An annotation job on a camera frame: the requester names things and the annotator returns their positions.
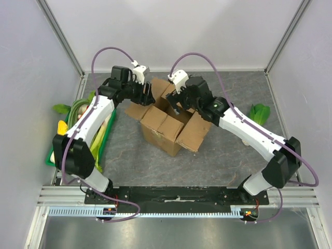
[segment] cardboard box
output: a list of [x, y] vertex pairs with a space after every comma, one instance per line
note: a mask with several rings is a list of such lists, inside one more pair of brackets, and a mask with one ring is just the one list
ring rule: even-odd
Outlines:
[[154, 78], [152, 93], [154, 105], [140, 106], [131, 103], [126, 113], [141, 122], [143, 136], [149, 143], [175, 156], [183, 147], [198, 151], [211, 123], [193, 109], [183, 110], [177, 115], [166, 99], [175, 87], [168, 81]]

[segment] green crate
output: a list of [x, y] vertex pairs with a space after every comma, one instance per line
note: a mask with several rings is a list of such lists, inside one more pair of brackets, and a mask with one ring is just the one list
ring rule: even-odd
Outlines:
[[[69, 115], [67, 115], [67, 117], [66, 117], [66, 119], [65, 119], [65, 122], [66, 122], [66, 123], [68, 122], [68, 117], [69, 117]], [[112, 115], [111, 115], [111, 117], [110, 117], [110, 120], [109, 120], [109, 122], [108, 122], [108, 124], [107, 124], [107, 128], [106, 128], [106, 131], [105, 131], [105, 135], [104, 135], [104, 137], [103, 137], [103, 141], [102, 141], [102, 145], [101, 145], [101, 147], [100, 147], [100, 149], [99, 149], [99, 159], [101, 159], [102, 156], [103, 156], [103, 152], [104, 152], [104, 149], [105, 149], [105, 146], [106, 146], [106, 142], [107, 142], [107, 139], [108, 139], [109, 133], [110, 133], [110, 131], [111, 131], [111, 129], [112, 129], [112, 125], [113, 125], [113, 123], [114, 123], [115, 117], [116, 117], [116, 109], [112, 112]], [[47, 156], [47, 158], [46, 158], [45, 163], [46, 163], [46, 165], [49, 165], [49, 166], [53, 166], [53, 167], [55, 167], [56, 165], [55, 165], [54, 163], [51, 162], [51, 155], [52, 155], [52, 153], [53, 153], [53, 147], [52, 147], [52, 149], [50, 150], [50, 152], [49, 152], [49, 154], [48, 154], [48, 156]]]

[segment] cardboard box flap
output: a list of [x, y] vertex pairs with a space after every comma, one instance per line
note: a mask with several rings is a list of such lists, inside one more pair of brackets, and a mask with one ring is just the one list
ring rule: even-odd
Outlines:
[[[167, 87], [170, 85], [170, 83], [166, 80], [153, 78], [151, 84], [151, 91], [157, 103], [160, 100], [160, 97], [164, 93], [165, 89], [167, 89]], [[151, 106], [152, 105], [141, 106], [131, 102], [130, 106], [125, 110], [125, 113], [129, 117], [132, 117], [136, 120], [142, 120], [142, 118]]]
[[155, 106], [151, 106], [141, 120], [141, 124], [157, 131], [166, 118], [166, 113], [164, 113], [162, 110], [159, 110]]
[[[167, 99], [166, 99], [166, 95], [169, 94], [170, 92], [173, 92], [174, 90], [175, 90], [175, 85], [174, 85], [174, 84], [170, 84], [170, 85], [166, 88], [165, 92], [162, 94], [161, 97], [162, 97], [163, 99], [167, 100]], [[194, 113], [195, 110], [192, 109], [192, 108], [190, 108], [189, 110], [187, 110], [187, 112]]]
[[211, 123], [195, 112], [177, 137], [176, 142], [190, 151], [197, 152], [210, 128]]
[[176, 137], [181, 132], [183, 126], [184, 124], [180, 121], [172, 118], [171, 116], [167, 116], [157, 131], [166, 139], [175, 142]]

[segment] green leaf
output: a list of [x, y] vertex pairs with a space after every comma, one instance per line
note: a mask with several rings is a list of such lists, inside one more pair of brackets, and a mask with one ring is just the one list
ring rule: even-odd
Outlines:
[[95, 94], [95, 91], [90, 92], [90, 94], [89, 94], [89, 96], [88, 96], [88, 101], [89, 101], [89, 103], [92, 102], [92, 99], [93, 99], [93, 97], [94, 97], [94, 94]]
[[69, 105], [58, 104], [58, 105], [54, 105], [52, 109], [54, 111], [56, 111], [57, 113], [67, 114], [70, 112], [71, 107]]
[[249, 118], [251, 120], [254, 120], [254, 117], [255, 117], [255, 107], [254, 107], [254, 105], [251, 105], [251, 109], [250, 109], [250, 113], [249, 113]]
[[261, 108], [254, 117], [254, 121], [258, 123], [260, 126], [264, 125], [265, 122], [268, 120], [270, 116], [270, 107], [269, 106], [264, 106]]
[[255, 106], [254, 106], [255, 113], [258, 113], [258, 111], [259, 111], [260, 109], [262, 109], [263, 107], [264, 107], [263, 104], [257, 104], [257, 105], [255, 105]]

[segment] gray floor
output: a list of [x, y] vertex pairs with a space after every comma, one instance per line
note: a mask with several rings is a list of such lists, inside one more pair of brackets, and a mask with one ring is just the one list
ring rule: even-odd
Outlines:
[[[262, 209], [260, 216], [271, 216]], [[270, 223], [221, 218], [136, 218], [101, 224], [94, 218], [49, 217], [40, 248], [316, 249], [305, 209], [283, 210]]]
[[[214, 95], [223, 96], [213, 72], [195, 72], [209, 84]], [[271, 107], [265, 124], [268, 130], [282, 135], [271, 93], [263, 72], [221, 72], [232, 102], [247, 114], [251, 104]], [[109, 74], [97, 74], [100, 85]], [[167, 73], [151, 73], [149, 78], [166, 79]], [[91, 74], [84, 97], [94, 89]], [[105, 148], [104, 175], [115, 185], [127, 186], [238, 186], [250, 174], [266, 166], [258, 152], [228, 131], [212, 126], [199, 151], [181, 149], [171, 157], [146, 142], [140, 123], [125, 114], [129, 102], [117, 108], [117, 119]]]

